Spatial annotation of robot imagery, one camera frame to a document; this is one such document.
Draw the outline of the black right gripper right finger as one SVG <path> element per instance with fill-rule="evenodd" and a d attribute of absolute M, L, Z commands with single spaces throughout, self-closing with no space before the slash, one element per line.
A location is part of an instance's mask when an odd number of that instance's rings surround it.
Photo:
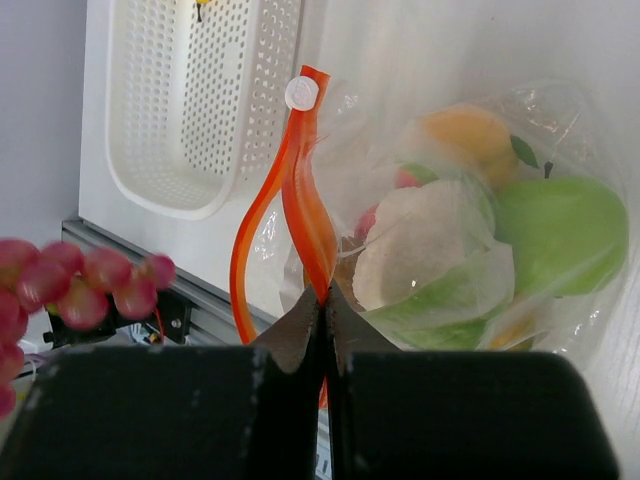
<path fill-rule="evenodd" d="M 324 306 L 337 479 L 616 479 L 589 389 L 543 352 L 402 351 L 332 286 Z"/>

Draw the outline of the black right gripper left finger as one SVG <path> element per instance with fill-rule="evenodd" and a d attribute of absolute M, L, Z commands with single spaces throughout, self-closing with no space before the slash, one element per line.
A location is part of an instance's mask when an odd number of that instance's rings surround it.
<path fill-rule="evenodd" d="M 312 291 L 245 346 L 68 348 L 38 373 L 5 479 L 311 479 L 320 308 Z"/>

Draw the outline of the yellow green mango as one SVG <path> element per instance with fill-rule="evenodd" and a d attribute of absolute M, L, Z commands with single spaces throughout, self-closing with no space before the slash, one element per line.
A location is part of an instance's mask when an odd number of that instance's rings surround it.
<path fill-rule="evenodd" d="M 516 319 L 492 325 L 487 348 L 495 351 L 528 351 L 532 348 L 538 314 L 527 312 Z"/>

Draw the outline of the white cauliflower with green leaves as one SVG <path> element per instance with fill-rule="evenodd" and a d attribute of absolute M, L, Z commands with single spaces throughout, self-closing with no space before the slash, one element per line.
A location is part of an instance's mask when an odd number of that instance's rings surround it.
<path fill-rule="evenodd" d="M 389 192 L 352 276 L 364 319 L 405 349 L 477 349 L 514 296 L 512 248 L 494 231 L 469 178 Z"/>

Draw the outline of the red grape bunch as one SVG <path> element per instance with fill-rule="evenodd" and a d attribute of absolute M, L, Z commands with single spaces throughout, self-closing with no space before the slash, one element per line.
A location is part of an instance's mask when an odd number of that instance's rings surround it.
<path fill-rule="evenodd" d="M 33 314 L 45 310 L 76 331 L 101 324 L 108 310 L 140 321 L 156 309 L 158 293 L 176 277 L 170 257 L 155 254 L 139 266 L 123 254 L 97 247 L 88 253 L 58 241 L 39 249 L 21 238 L 1 240 L 1 417 L 16 405 L 11 382 L 22 371 L 19 346 Z"/>

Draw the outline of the clear zip bag orange zipper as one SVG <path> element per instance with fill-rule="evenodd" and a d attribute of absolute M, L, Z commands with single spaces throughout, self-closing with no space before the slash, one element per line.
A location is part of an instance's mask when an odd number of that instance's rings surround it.
<path fill-rule="evenodd" d="M 623 165 L 574 85 L 542 81 L 375 126 L 348 84 L 303 67 L 236 235 L 230 296 L 290 310 L 336 284 L 409 351 L 594 356 L 630 245 Z"/>

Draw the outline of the red peach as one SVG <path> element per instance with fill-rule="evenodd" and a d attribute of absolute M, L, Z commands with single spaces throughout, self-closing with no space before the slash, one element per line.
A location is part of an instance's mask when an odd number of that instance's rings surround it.
<path fill-rule="evenodd" d="M 423 165 L 403 163 L 396 171 L 393 186 L 395 189 L 422 187 L 437 179 L 438 176 Z M 367 209 L 360 217 L 354 230 L 354 238 L 356 240 L 364 241 L 366 239 L 369 230 L 375 224 L 376 210 L 377 206 L 374 205 Z"/>

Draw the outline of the green apple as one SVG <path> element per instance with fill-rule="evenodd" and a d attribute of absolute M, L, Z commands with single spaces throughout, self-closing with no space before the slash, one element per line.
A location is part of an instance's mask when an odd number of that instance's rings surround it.
<path fill-rule="evenodd" d="M 597 179 L 516 182 L 496 195 L 495 218 L 496 238 L 512 247 L 518 293 L 590 294 L 605 288 L 625 264 L 628 211 Z"/>

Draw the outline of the orange apricot fruit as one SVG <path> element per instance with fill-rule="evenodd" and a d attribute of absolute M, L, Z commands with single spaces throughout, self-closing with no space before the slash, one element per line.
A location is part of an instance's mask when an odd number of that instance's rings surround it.
<path fill-rule="evenodd" d="M 472 104 L 458 104 L 418 119 L 424 132 L 456 151 L 457 164 L 494 190 L 514 181 L 519 159 L 506 124 Z"/>

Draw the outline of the yellow pepper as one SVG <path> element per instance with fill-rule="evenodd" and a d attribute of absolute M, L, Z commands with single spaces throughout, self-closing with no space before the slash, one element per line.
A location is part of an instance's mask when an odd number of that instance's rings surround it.
<path fill-rule="evenodd" d="M 197 15 L 197 22 L 198 23 L 201 23 L 203 21 L 203 18 L 202 18 L 203 8 L 204 8 L 205 5 L 207 5 L 210 2 L 211 2 L 211 0 L 196 0 L 195 1 L 196 15 Z"/>

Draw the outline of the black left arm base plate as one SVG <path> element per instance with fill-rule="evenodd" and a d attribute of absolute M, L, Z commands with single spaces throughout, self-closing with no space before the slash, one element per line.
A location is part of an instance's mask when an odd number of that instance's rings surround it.
<path fill-rule="evenodd" d="M 183 345 L 189 334 L 193 304 L 173 291 L 160 292 L 155 310 L 143 320 L 130 320 L 115 308 L 111 297 L 109 310 L 102 323 L 89 331 L 76 331 L 63 320 L 48 314 L 50 328 L 42 335 L 44 343 L 53 349 L 71 345 L 104 342 L 116 335 L 144 345 Z"/>

